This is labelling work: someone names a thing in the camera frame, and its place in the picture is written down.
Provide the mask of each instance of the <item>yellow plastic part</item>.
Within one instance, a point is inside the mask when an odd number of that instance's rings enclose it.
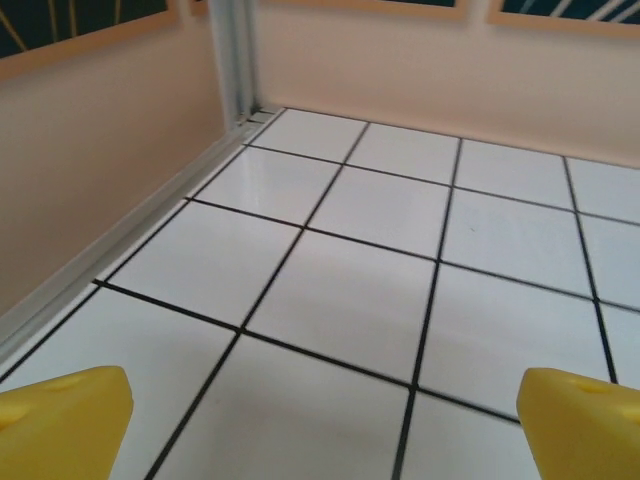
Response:
[[[543,480],[640,479],[640,391],[533,368],[518,414]]]
[[[0,479],[107,480],[132,411],[120,367],[0,394]]]

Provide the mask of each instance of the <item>wooden frame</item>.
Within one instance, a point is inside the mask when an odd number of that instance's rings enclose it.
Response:
[[[467,16],[469,0],[455,0],[453,7],[439,5],[417,5],[400,1],[380,0],[268,0],[271,3],[289,5],[307,5],[311,7],[342,8],[373,13],[406,15],[422,18],[439,18],[443,20],[464,20]]]
[[[206,15],[209,13],[207,0],[189,0],[189,4],[193,15]]]
[[[618,38],[640,38],[640,25],[503,12],[503,5],[504,0],[492,0],[489,16],[487,17],[488,23]]]
[[[164,12],[2,58],[0,59],[0,81],[177,24],[180,14],[176,1],[167,0],[167,10]]]

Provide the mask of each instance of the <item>wall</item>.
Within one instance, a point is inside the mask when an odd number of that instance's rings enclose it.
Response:
[[[265,100],[640,167],[633,40],[261,2]]]
[[[0,314],[223,134],[206,18],[0,84]]]

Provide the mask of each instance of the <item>baseboard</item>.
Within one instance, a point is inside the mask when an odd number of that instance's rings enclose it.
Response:
[[[0,317],[0,362],[70,302],[87,284],[133,243],[176,200],[241,145],[247,128],[238,127],[205,150],[160,189],[116,223],[108,232]]]

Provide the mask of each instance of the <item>floor tile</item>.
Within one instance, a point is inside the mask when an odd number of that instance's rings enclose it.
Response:
[[[231,337],[219,327],[103,289],[1,388],[122,366],[135,406],[110,478],[142,479]]]
[[[640,170],[569,159],[578,210],[640,223]]]
[[[311,226],[435,256],[449,189],[345,168]]]
[[[573,213],[456,191],[444,259],[590,295]]]
[[[582,216],[582,228],[599,297],[640,308],[640,227]]]
[[[364,126],[357,120],[287,110],[254,145],[343,162]]]
[[[562,158],[548,153],[465,140],[456,185],[572,208]]]
[[[156,480],[389,480],[406,390],[242,338]]]
[[[410,381],[433,263],[307,232],[249,329]]]
[[[198,198],[303,224],[338,165],[246,149]]]
[[[539,480],[523,430],[421,394],[402,480]]]
[[[109,275],[111,275],[120,265],[122,265],[122,262],[124,262],[127,258],[129,258],[129,255],[131,255],[138,248],[140,248],[140,245],[146,242],[147,239],[151,235],[153,235],[156,232],[156,230],[158,230],[158,228],[162,226],[164,222],[166,222],[169,218],[171,218],[186,203],[187,203],[186,200],[178,202],[173,208],[171,208],[166,214],[164,214],[156,223],[150,226],[145,234],[141,235],[140,238],[138,238],[134,243],[132,243],[131,246],[127,248],[122,255],[120,255],[116,260],[111,262],[111,264],[109,264],[107,268],[102,270],[102,272],[96,275],[96,278],[98,280],[106,280]]]
[[[593,303],[443,266],[420,384],[515,416],[529,367],[608,380]]]
[[[455,137],[373,124],[349,164],[450,184],[458,142]]]
[[[618,382],[640,390],[640,314],[603,305],[602,316]]]
[[[112,282],[239,325],[298,229],[190,204]]]

